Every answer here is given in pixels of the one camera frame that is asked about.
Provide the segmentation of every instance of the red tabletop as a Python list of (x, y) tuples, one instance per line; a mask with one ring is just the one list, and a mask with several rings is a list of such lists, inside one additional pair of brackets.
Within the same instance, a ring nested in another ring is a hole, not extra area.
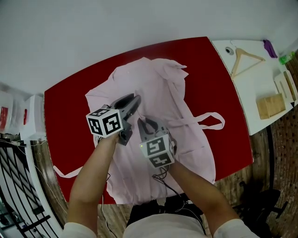
[[(85, 68), (45, 91), (45, 123), (53, 165), (67, 174), (81, 166), (94, 150), (86, 115), (85, 94), (106, 81), (118, 66), (141, 57), (172, 59), (189, 73), (185, 78), (185, 102), (194, 116), (218, 112), (224, 129), (204, 130), (211, 146), (216, 180), (253, 162), (244, 114), (233, 83), (223, 62), (207, 37), (174, 40), (119, 54)], [(204, 124), (217, 124), (208, 119)], [(69, 201), (75, 178), (57, 175), (62, 193)], [(105, 191), (104, 203), (115, 203)]]

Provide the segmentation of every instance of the purple object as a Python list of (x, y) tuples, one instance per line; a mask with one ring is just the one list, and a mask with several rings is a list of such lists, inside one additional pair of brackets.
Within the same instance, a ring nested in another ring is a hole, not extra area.
[(278, 58), (278, 56), (275, 54), (275, 51), (273, 49), (273, 46), (269, 40), (263, 40), (264, 42), (264, 48), (268, 51), (271, 58)]

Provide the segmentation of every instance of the pink shirt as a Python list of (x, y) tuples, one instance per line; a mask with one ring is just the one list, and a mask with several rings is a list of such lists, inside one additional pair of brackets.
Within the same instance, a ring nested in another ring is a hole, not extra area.
[[(188, 75), (183, 68), (186, 66), (173, 60), (142, 58), (116, 68), (107, 81), (86, 94), (91, 112), (129, 93), (142, 98), (137, 112), (129, 119), (133, 135), (126, 146), (117, 144), (109, 169), (111, 177), (107, 190), (118, 204), (142, 204), (175, 195), (152, 179), (159, 170), (148, 164), (139, 149), (141, 139), (137, 120), (144, 119), (144, 115), (159, 117), (166, 123), (177, 141), (175, 158), (178, 161), (209, 182), (215, 182), (214, 159), (202, 129), (220, 130), (224, 119), (216, 112), (193, 117), (183, 100), (184, 78)], [(198, 124), (210, 115), (221, 123), (211, 127)], [(165, 182), (178, 193), (183, 193), (169, 174)]]

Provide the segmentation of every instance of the wooden floor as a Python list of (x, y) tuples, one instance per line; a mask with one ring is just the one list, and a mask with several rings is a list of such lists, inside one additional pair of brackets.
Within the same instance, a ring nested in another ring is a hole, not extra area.
[[(298, 86), (298, 55), (287, 64), (288, 69)], [(281, 208), (285, 202), (288, 205), (280, 216), (276, 219), (276, 213), (272, 212), (267, 219), (274, 237), (296, 238), (298, 237), (298, 106), (287, 113), (280, 120), (271, 125), (267, 135), (264, 129), (251, 136), (251, 148), (254, 163), (220, 181), (215, 185), (226, 196), (232, 206), (238, 205), (242, 201), (243, 187), (239, 185), (244, 181), (246, 184), (263, 183), (262, 190), (269, 186), (281, 191), (281, 196), (276, 207)], [(268, 142), (272, 138), (271, 154), (269, 153)], [(41, 180), (43, 182), (48, 199), (52, 204), (57, 218), (61, 224), (66, 222), (67, 203), (57, 183), (53, 165), (48, 152), (47, 144), (34, 147), (37, 166), (40, 169)], [(270, 159), (274, 164), (273, 180), (270, 183)], [(122, 237), (128, 221), (130, 205), (99, 205), (98, 206), (98, 237), (114, 236), (106, 227), (105, 220), (101, 215), (103, 208), (109, 228), (118, 238)]]

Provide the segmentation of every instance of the white wall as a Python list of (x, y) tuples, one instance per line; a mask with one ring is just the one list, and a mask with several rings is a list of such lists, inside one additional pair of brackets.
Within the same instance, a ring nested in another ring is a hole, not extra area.
[(297, 9), (296, 0), (0, 0), (0, 81), (42, 93), (155, 42), (270, 38)]
[(271, 36), (274, 46), (282, 54), (298, 49), (298, 11), (285, 15), (282, 24)]
[(4, 77), (2, 78), (2, 73), (0, 72), (0, 91), (4, 91), (4, 92), (7, 92), (7, 93), (10, 93), (10, 94), (12, 94), (14, 96), (18, 95), (18, 96), (20, 96), (24, 100), (27, 100), (30, 96), (32, 96), (30, 93), (26, 93), (23, 90), (16, 89), (16, 88), (13, 88), (11, 86), (8, 86), (8, 85), (6, 85), (4, 83), (1, 83), (1, 80), (2, 79), (4, 79)]

